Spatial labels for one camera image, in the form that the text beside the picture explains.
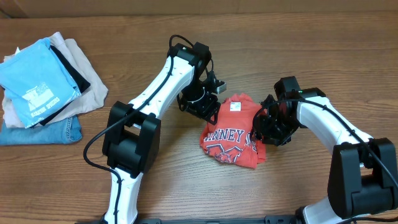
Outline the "red t-shirt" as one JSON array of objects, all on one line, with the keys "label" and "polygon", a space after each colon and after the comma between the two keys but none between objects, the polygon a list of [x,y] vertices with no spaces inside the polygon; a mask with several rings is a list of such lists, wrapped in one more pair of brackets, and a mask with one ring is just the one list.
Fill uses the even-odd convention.
[{"label": "red t-shirt", "polygon": [[201,136],[203,152],[217,161],[255,169],[266,161],[266,145],[252,138],[252,121],[261,109],[242,93],[225,99],[216,124],[207,123]]}]

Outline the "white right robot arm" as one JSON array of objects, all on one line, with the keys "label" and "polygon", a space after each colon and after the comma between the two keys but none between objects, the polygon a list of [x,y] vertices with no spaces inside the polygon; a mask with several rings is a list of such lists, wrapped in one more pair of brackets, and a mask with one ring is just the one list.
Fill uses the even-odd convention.
[{"label": "white right robot arm", "polygon": [[275,146],[290,142],[298,128],[316,135],[332,155],[327,196],[294,215],[267,217],[281,223],[381,222],[376,214],[397,209],[396,149],[353,126],[318,88],[269,95],[252,121],[252,136]]}]

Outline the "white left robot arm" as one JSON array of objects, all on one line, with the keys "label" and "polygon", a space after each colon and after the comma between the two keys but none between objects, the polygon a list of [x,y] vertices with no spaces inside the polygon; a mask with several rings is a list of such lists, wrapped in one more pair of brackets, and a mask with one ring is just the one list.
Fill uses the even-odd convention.
[{"label": "white left robot arm", "polygon": [[108,211],[100,223],[134,223],[143,175],[152,167],[160,146],[161,119],[173,100],[181,111],[216,124],[220,103],[217,94],[225,82],[206,67],[211,62],[207,45],[172,46],[162,71],[128,104],[116,102],[109,113],[109,132],[103,154],[111,169]]}]

